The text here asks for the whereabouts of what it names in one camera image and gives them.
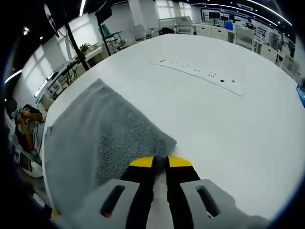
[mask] white table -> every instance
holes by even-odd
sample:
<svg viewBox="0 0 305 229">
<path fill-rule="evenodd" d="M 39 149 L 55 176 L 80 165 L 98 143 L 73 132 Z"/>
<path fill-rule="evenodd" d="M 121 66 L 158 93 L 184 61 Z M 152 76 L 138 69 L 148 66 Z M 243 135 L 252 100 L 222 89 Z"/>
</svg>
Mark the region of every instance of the white table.
<svg viewBox="0 0 305 229">
<path fill-rule="evenodd" d="M 228 74 L 244 82 L 244 96 L 151 64 L 162 58 Z M 293 79 L 264 57 L 201 36 L 149 39 L 77 79 L 50 107 L 46 127 L 98 78 L 175 138 L 174 153 L 190 160 L 201 179 L 231 194 L 245 213 L 271 218 L 298 183 L 305 162 L 305 111 Z"/>
<path fill-rule="evenodd" d="M 98 47 L 90 53 L 86 54 L 86 60 L 89 60 L 103 51 L 103 47 Z"/>
</svg>

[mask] gray cloth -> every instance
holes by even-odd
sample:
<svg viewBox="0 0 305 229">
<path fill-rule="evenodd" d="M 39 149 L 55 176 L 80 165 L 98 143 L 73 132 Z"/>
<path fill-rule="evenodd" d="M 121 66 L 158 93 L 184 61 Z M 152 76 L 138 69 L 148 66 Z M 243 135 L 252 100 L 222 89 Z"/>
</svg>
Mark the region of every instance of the gray cloth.
<svg viewBox="0 0 305 229">
<path fill-rule="evenodd" d="M 145 156 L 167 156 L 176 141 L 103 81 L 60 115 L 45 136 L 45 172 L 55 208 L 75 210 L 94 189 Z"/>
</svg>

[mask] white cabinet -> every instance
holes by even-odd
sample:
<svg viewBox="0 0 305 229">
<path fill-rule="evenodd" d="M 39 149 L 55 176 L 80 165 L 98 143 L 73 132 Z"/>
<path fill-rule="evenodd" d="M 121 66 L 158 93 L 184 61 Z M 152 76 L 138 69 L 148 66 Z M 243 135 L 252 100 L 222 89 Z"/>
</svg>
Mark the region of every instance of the white cabinet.
<svg viewBox="0 0 305 229">
<path fill-rule="evenodd" d="M 228 31 L 221 27 L 212 27 L 212 38 L 228 41 Z"/>
<path fill-rule="evenodd" d="M 198 36 L 204 36 L 204 37 L 212 37 L 212 28 L 209 25 L 205 24 L 195 24 L 196 32 Z"/>
<path fill-rule="evenodd" d="M 207 26 L 198 26 L 196 27 L 197 35 L 204 36 L 204 37 L 212 37 L 212 29 Z"/>
<path fill-rule="evenodd" d="M 270 46 L 262 44 L 261 56 L 275 63 L 277 57 L 277 51 Z"/>
</svg>

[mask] wall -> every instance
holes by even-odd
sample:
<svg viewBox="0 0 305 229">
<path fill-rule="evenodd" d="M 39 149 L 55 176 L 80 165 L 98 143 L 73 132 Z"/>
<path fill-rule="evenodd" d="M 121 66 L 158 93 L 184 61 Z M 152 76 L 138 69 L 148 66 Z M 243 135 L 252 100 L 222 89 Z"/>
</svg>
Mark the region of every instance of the wall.
<svg viewBox="0 0 305 229">
<path fill-rule="evenodd" d="M 142 15 L 142 9 L 140 6 L 139 0 L 128 0 L 128 4 L 130 6 L 131 12 L 132 12 L 132 18 L 134 25 L 143 25 L 143 15 Z"/>
<path fill-rule="evenodd" d="M 191 6 L 191 11 L 192 11 L 192 16 L 193 16 L 192 20 L 194 22 L 202 22 L 200 9 L 201 9 L 201 7 Z"/>
<path fill-rule="evenodd" d="M 155 2 L 152 0 L 140 0 L 141 11 L 143 15 L 144 26 L 146 28 L 158 27 L 158 14 Z"/>
<path fill-rule="evenodd" d="M 300 64 L 300 79 L 299 83 L 302 82 L 302 79 L 305 78 L 305 45 L 302 44 L 302 40 L 299 36 L 295 37 L 295 57 L 294 59 Z"/>
<path fill-rule="evenodd" d="M 102 38 L 102 35 L 99 31 L 100 28 L 99 28 L 99 25 L 98 25 L 97 20 L 96 20 L 95 12 L 88 14 L 88 16 L 89 16 L 89 20 L 90 20 L 91 26 L 93 28 L 94 34 L 97 38 L 97 44 L 102 45 L 103 44 L 103 38 Z"/>
<path fill-rule="evenodd" d="M 112 16 L 105 21 L 111 33 L 120 32 L 120 36 L 124 40 L 130 40 L 132 36 L 132 29 L 134 22 L 132 19 L 132 12 L 128 3 L 122 3 L 111 7 Z"/>
<path fill-rule="evenodd" d="M 78 17 L 72 21 L 69 22 L 72 34 L 74 36 L 75 42 L 78 47 L 81 45 L 88 43 L 88 44 L 96 44 L 100 40 L 100 37 L 97 36 L 97 33 L 94 31 L 94 27 L 91 24 L 91 20 L 88 14 L 84 14 L 81 17 Z M 61 27 L 59 31 L 64 35 L 67 36 L 66 29 L 64 27 Z M 65 37 L 60 36 L 57 38 L 57 43 L 59 44 L 59 47 L 61 49 L 61 52 L 65 58 L 66 61 L 69 61 L 69 56 L 67 52 L 67 43 L 65 40 Z M 72 48 L 72 46 L 69 44 L 69 48 L 71 51 L 71 57 L 76 56 L 76 52 Z"/>
<path fill-rule="evenodd" d="M 34 94 L 45 79 L 65 63 L 55 40 L 40 46 L 23 67 L 12 97 L 19 106 L 34 104 Z"/>
</svg>

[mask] office chair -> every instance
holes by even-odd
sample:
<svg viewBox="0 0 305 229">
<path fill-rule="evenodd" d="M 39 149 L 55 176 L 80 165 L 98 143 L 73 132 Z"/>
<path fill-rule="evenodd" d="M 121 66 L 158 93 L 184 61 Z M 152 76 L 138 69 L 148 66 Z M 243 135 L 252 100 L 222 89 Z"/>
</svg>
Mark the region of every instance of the office chair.
<svg viewBox="0 0 305 229">
<path fill-rule="evenodd" d="M 133 28 L 133 38 L 138 41 L 146 40 L 146 32 L 143 25 L 136 25 Z"/>
</svg>

